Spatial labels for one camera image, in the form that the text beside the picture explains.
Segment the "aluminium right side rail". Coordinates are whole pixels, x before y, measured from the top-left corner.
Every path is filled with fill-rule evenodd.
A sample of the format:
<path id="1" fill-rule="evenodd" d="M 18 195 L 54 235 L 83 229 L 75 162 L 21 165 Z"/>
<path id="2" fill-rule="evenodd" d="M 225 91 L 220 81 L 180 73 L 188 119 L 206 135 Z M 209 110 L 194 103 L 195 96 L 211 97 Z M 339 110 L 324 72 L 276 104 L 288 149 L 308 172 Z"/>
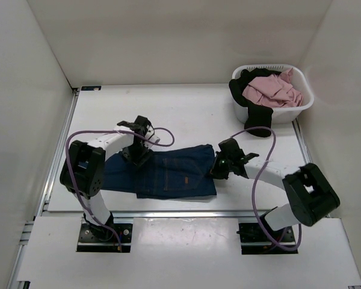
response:
<path id="1" fill-rule="evenodd" d="M 332 207 L 332 188 L 319 167 L 311 162 L 297 124 L 294 124 L 294 129 L 305 163 L 285 177 L 284 186 L 294 216 L 301 224 L 313 226 Z"/>

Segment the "black garment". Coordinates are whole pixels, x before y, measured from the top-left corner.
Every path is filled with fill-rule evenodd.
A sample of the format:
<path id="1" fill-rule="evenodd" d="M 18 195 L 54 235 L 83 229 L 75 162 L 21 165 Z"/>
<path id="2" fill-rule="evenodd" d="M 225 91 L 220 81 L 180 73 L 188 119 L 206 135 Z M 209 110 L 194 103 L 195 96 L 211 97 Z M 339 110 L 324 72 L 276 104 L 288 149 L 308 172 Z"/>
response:
<path id="1" fill-rule="evenodd" d="M 245 88 L 256 77 L 267 77 L 271 75 L 280 75 L 281 72 L 269 70 L 266 68 L 255 68 L 251 71 L 243 69 L 239 78 L 229 81 L 229 90 L 233 99 L 235 116 L 244 116 L 243 112 L 247 112 L 247 119 L 244 121 L 244 129 L 255 127 L 271 128 L 273 109 L 261 106 L 246 99 L 242 93 Z"/>

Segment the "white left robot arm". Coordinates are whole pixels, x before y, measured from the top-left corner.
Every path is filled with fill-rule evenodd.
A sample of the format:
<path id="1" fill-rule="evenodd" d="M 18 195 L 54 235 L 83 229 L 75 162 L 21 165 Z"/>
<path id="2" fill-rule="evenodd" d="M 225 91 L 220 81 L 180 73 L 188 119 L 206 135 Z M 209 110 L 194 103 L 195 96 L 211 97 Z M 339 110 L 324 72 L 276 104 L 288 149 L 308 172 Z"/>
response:
<path id="1" fill-rule="evenodd" d="M 143 116 L 134 122 L 119 122 L 112 131 L 91 131 L 99 134 L 94 140 L 66 143 L 66 160 L 60 173 L 60 183 L 79 201 L 90 232 L 101 241 L 118 238 L 114 217 L 101 195 L 106 161 L 121 153 L 122 160 L 141 167 L 153 154 L 151 147 L 159 142 L 155 130 Z"/>

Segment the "pink garment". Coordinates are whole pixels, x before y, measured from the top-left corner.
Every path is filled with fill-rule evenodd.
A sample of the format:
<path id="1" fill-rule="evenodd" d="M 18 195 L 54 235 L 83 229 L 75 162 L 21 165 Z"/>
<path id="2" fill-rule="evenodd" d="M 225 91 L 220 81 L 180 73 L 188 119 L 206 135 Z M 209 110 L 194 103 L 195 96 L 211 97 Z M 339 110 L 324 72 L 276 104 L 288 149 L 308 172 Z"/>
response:
<path id="1" fill-rule="evenodd" d="M 253 103 L 265 107 L 299 107 L 303 102 L 303 94 L 291 84 L 293 76 L 294 70 L 290 68 L 280 75 L 256 77 L 242 95 Z"/>

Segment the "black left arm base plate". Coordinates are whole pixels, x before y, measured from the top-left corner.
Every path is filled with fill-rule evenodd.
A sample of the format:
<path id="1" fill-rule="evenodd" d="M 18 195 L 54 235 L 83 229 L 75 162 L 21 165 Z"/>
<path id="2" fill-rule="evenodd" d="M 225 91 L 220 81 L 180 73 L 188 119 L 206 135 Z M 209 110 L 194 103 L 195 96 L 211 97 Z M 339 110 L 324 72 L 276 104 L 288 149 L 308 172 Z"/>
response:
<path id="1" fill-rule="evenodd" d="M 131 251 L 133 223 L 114 224 L 120 243 L 113 233 L 107 238 L 98 238 L 90 231 L 90 226 L 82 221 L 76 245 L 77 252 L 129 253 Z"/>

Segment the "white laundry basket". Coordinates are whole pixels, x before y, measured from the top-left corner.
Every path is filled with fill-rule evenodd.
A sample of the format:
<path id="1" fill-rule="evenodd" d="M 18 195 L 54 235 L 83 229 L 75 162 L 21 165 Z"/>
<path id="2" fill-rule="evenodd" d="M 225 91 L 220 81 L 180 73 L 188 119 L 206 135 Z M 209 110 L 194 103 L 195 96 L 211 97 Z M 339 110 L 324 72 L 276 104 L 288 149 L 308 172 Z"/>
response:
<path id="1" fill-rule="evenodd" d="M 288 64 L 249 64 L 232 73 L 229 90 L 236 118 L 246 123 L 251 105 L 270 108 L 271 123 L 292 122 L 310 108 L 314 96 L 298 68 Z"/>

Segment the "small blue label sticker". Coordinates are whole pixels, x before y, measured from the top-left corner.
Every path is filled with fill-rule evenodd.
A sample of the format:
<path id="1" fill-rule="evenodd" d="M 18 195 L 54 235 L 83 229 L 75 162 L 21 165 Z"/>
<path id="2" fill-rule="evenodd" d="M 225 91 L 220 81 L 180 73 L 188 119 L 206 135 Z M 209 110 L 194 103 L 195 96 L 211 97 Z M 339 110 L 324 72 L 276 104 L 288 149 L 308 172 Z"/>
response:
<path id="1" fill-rule="evenodd" d="M 87 86 L 82 86 L 81 91 L 99 91 L 101 90 L 101 88 L 102 88 L 101 85 L 87 85 Z"/>

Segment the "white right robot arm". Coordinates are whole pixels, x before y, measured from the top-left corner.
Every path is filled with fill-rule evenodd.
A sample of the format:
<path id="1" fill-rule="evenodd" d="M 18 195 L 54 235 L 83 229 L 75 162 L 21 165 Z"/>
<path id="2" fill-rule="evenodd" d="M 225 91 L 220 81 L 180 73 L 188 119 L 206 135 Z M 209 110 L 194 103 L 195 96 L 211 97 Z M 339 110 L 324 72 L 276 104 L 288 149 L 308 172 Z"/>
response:
<path id="1" fill-rule="evenodd" d="M 245 188 L 234 183 L 234 192 L 243 195 L 255 214 L 261 238 L 275 243 L 280 231 L 292 226 L 311 227 L 337 209 L 341 200 L 320 168 L 314 163 L 289 166 L 246 154 L 234 138 L 218 145 L 211 175 L 220 181 L 231 176 L 243 178 Z M 284 191 L 287 203 L 260 214 L 256 208 L 256 186 L 260 183 Z"/>

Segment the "dark blue denim trousers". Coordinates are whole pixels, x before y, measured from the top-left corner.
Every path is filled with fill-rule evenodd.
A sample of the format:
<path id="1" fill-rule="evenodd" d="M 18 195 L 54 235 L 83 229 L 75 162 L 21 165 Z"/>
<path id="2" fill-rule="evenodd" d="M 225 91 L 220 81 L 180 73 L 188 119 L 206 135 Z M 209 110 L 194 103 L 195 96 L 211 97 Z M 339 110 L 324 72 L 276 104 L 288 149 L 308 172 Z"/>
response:
<path id="1" fill-rule="evenodd" d="M 212 197 L 217 194 L 210 176 L 214 160 L 209 144 L 154 152 L 140 168 L 115 154 L 105 163 L 102 189 L 134 193 L 139 199 Z"/>

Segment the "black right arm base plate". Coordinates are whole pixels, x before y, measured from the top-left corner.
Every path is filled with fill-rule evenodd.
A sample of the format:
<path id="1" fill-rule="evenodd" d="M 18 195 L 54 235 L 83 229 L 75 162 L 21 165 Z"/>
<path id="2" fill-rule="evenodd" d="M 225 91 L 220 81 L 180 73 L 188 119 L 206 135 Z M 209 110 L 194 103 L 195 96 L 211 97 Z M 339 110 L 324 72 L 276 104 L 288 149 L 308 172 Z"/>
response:
<path id="1" fill-rule="evenodd" d="M 239 223 L 236 232 L 241 242 L 241 253 L 243 255 L 289 255 L 298 254 L 298 250 L 286 251 L 273 244 L 258 223 Z M 270 235 L 281 245 L 286 247 L 295 246 L 295 235 L 293 229 L 281 229 L 269 231 Z"/>

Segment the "aluminium table edge rail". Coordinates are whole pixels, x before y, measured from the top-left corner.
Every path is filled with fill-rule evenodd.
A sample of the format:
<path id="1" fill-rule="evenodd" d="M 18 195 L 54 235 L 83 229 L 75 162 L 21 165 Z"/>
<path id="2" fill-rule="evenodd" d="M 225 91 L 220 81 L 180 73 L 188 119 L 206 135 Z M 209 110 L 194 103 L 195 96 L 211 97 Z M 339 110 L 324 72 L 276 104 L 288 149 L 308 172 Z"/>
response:
<path id="1" fill-rule="evenodd" d="M 256 223 L 256 216 L 253 211 L 114 211 L 113 223 L 133 221 L 135 218 L 144 219 L 216 219 L 216 218 L 230 218 L 230 219 L 244 219 L 245 222 Z M 34 220 L 28 220 L 20 226 L 20 233 L 31 233 L 32 226 L 38 217 L 73 217 L 81 222 L 84 222 L 84 213 L 81 211 L 44 211 L 40 216 L 35 216 Z"/>

